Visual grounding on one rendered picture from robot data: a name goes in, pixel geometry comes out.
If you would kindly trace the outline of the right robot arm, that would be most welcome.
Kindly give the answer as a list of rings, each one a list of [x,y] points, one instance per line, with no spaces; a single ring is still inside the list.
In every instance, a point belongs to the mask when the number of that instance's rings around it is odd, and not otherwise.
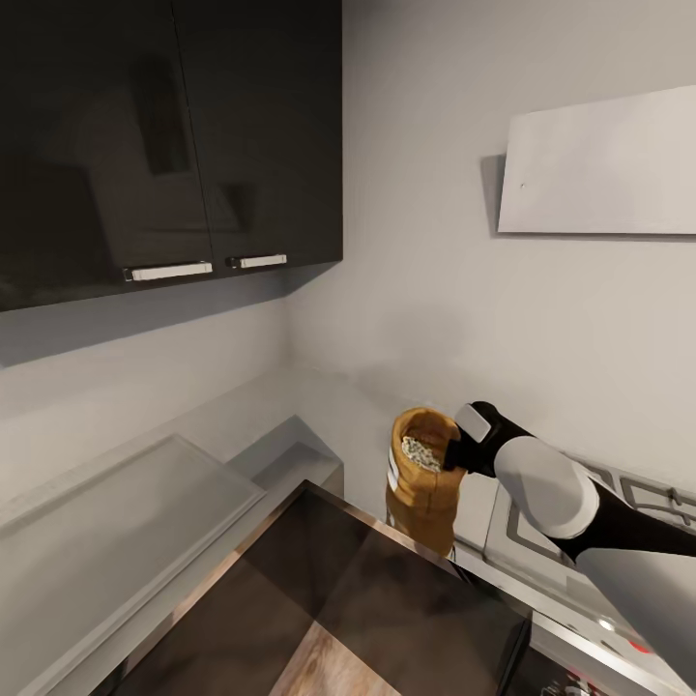
[[[634,509],[565,452],[494,405],[467,403],[445,460],[497,478],[530,525],[558,545],[696,692],[696,536]]]

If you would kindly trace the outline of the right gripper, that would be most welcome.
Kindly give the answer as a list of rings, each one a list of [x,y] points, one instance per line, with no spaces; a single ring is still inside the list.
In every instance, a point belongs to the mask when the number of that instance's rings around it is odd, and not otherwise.
[[[496,478],[495,472],[490,470],[482,458],[464,452],[464,450],[460,448],[460,443],[456,442],[457,440],[449,440],[445,457],[445,460],[452,468],[458,465],[459,467],[463,467],[463,469],[467,469],[468,473],[480,473],[491,479]]]

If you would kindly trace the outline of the popcorn bag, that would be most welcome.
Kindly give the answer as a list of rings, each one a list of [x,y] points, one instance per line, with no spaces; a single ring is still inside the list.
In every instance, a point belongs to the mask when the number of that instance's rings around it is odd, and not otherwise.
[[[458,465],[452,468],[445,457],[449,440],[460,440],[462,435],[450,417],[428,407],[409,409],[393,422],[388,486],[393,496],[424,523],[434,523],[440,513],[459,502],[459,483],[468,471]],[[429,451],[437,471],[410,458],[403,448],[407,439]]]

